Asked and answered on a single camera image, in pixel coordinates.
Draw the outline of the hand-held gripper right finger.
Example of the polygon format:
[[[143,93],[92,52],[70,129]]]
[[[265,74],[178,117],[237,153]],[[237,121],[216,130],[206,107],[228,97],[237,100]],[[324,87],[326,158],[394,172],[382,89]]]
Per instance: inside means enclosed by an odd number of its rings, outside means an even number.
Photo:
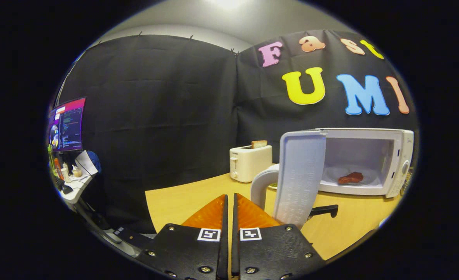
[[[280,224],[235,193],[231,276],[237,280],[298,280],[326,261],[294,224]]]

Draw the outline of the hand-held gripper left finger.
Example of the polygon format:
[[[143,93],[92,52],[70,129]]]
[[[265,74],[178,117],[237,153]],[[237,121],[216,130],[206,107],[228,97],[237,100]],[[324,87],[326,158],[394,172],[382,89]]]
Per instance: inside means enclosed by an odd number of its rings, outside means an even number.
[[[146,264],[175,280],[228,279],[228,196],[182,224],[166,224],[146,247]]]

